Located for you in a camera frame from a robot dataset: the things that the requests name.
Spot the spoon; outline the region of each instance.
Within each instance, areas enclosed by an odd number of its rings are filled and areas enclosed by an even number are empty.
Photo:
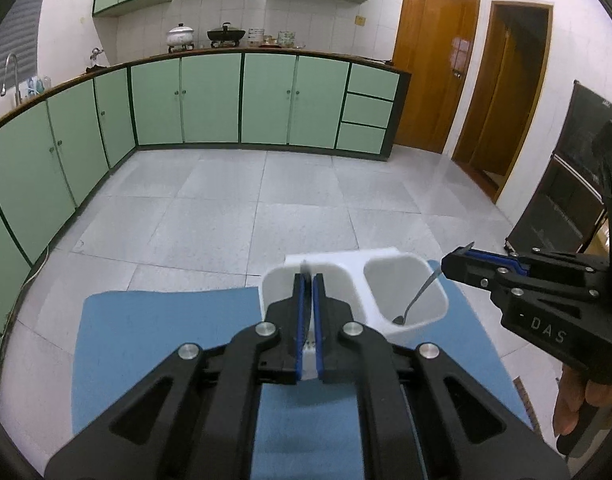
[[[475,242],[471,242],[467,246],[462,247],[461,249],[455,251],[455,254],[465,254],[473,248],[473,245],[475,245]],[[410,308],[419,299],[419,297],[426,291],[426,289],[431,285],[431,283],[433,283],[439,277],[441,273],[442,273],[442,266],[440,264],[433,271],[433,273],[429,276],[429,278],[424,282],[424,284],[422,285],[422,288],[419,289],[419,292],[413,298],[413,301],[411,301],[408,304],[408,306],[406,307],[406,311],[404,312],[404,315],[397,316],[395,319],[392,320],[393,324],[403,326],[406,323],[406,316],[408,315],[408,311],[410,310]]]

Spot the metal screw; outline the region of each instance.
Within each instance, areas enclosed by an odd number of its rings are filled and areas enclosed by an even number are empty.
[[[343,326],[342,330],[346,335],[355,337],[364,331],[364,327],[355,321],[350,321]]]
[[[419,347],[419,354],[426,359],[435,359],[439,356],[439,348],[432,343],[424,343]]]
[[[195,343],[185,343],[179,347],[177,350],[177,355],[184,361],[195,359],[199,355],[199,346],[197,346]]]
[[[255,332],[257,332],[257,335],[260,335],[262,337],[269,337],[273,335],[275,333],[275,330],[277,330],[276,326],[273,323],[270,323],[269,321],[262,321],[261,323],[257,323],[255,327]]]

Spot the doorway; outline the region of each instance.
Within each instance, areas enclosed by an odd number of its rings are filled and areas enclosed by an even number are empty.
[[[452,156],[496,202],[542,91],[552,6],[493,2],[481,68]]]
[[[397,144],[441,153],[470,63],[480,0],[404,0],[393,65],[411,72]]]

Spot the human hand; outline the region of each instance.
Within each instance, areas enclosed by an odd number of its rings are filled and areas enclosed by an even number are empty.
[[[555,403],[552,428],[555,436],[572,433],[579,420],[579,410],[584,400],[599,408],[612,406],[612,386],[586,382],[579,372],[564,365],[560,380],[560,392]]]

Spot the faucet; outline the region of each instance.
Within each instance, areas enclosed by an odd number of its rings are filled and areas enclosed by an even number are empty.
[[[10,61],[11,57],[15,60],[15,106],[19,106],[19,104],[22,102],[22,95],[19,93],[19,76],[17,75],[17,55],[14,52],[8,54],[8,57],[6,58],[6,65],[4,66],[4,84],[1,86],[0,96],[4,97],[4,95],[6,95],[6,72],[8,71],[8,62]]]

